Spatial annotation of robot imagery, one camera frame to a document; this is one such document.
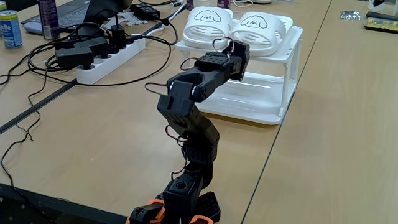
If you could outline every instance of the cartoon dog print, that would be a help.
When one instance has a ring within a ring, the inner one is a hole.
[[[267,21],[261,16],[249,16],[241,22],[241,25],[261,29],[268,27]]]
[[[204,10],[199,12],[195,16],[195,19],[204,22],[221,22],[221,17],[217,14],[217,12],[212,10]]]

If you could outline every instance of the table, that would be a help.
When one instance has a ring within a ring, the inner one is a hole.
[[[397,223],[397,36],[333,0],[244,223]]]
[[[291,16],[305,30],[302,67],[310,53],[329,1],[308,0],[295,6],[274,2],[260,6],[267,12]],[[252,8],[234,9],[239,12]],[[188,12],[173,21],[179,34]],[[172,40],[171,30],[160,35]],[[99,83],[144,76],[163,63],[166,47],[150,42],[147,49]],[[144,65],[150,62],[153,68]],[[152,82],[164,83],[178,72],[180,52],[172,52],[169,66]],[[250,64],[250,70],[262,70]],[[144,91],[144,82],[117,88],[73,87],[40,110],[42,121],[32,135],[9,155],[7,167],[16,185],[52,197],[109,212],[129,215],[161,192],[169,172],[183,159],[175,141],[164,133],[165,119],[156,111],[158,96]],[[278,126],[265,126],[209,115],[221,134],[214,180],[223,212],[222,223],[243,217]],[[33,116],[21,122],[28,126]],[[7,146],[22,133],[12,128],[0,136]],[[1,183],[9,183],[0,174]]]
[[[57,0],[57,5],[65,4],[68,1],[70,0]],[[168,16],[174,10],[176,9],[166,9],[162,10],[161,13],[163,16]],[[39,10],[37,6],[29,7],[18,12],[19,21],[24,21],[38,14]],[[147,25],[127,27],[126,32],[143,33],[155,24],[156,22],[149,22]],[[0,55],[2,55],[2,60],[0,61],[0,74],[7,74],[8,70],[23,56],[27,55],[34,47],[48,42],[44,40],[42,36],[28,34],[25,32],[23,26],[21,26],[21,33],[24,45],[19,49],[6,49],[3,42],[0,43]],[[44,67],[44,60],[49,58],[52,54],[53,51],[44,52],[36,56],[34,62],[37,62],[39,66]],[[15,69],[13,74],[22,73],[26,69],[27,65],[25,63]],[[6,86],[0,86],[0,105],[6,105],[3,110],[0,110],[0,126],[28,109],[30,104],[27,101],[27,96],[42,87],[42,77],[31,74],[33,73],[28,73],[28,75],[24,75],[20,78],[11,78],[10,82]],[[76,78],[76,75],[75,71],[72,70],[70,72],[55,75],[55,77],[70,81]],[[64,83],[48,82],[45,91],[34,97],[33,102],[37,103],[40,100],[43,100],[46,96],[49,96],[63,85]]]

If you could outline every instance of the laptop keyboard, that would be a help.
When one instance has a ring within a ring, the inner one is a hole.
[[[79,10],[70,12],[58,18],[60,27],[67,27],[71,25],[81,24],[85,20],[88,6],[84,6]],[[29,22],[40,22],[40,16],[33,17]]]

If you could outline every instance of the black power adapter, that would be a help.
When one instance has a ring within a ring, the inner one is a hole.
[[[108,54],[111,53],[111,46],[104,37],[97,37],[91,40],[75,43],[74,47],[89,47],[93,53],[93,56],[100,55],[101,58],[108,58]]]
[[[140,17],[144,20],[158,20],[160,19],[160,12],[153,7],[146,4],[132,4],[130,11],[134,12],[135,16]]]
[[[118,47],[118,49],[123,49],[126,47],[126,32],[124,31],[123,26],[116,24],[111,26],[112,31],[112,39],[114,40],[114,44]]]
[[[82,69],[90,69],[94,63],[94,55],[89,47],[55,50],[55,58],[60,68],[73,68],[83,65]]]

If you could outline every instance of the laptop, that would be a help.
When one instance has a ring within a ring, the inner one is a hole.
[[[110,9],[121,12],[131,5],[132,0],[72,0],[66,4],[57,7],[59,26],[63,31],[72,31],[73,25],[82,22],[102,23],[107,18],[114,16],[111,11],[104,11],[97,15],[103,9]],[[40,22],[40,16],[35,16],[21,24],[27,22]]]

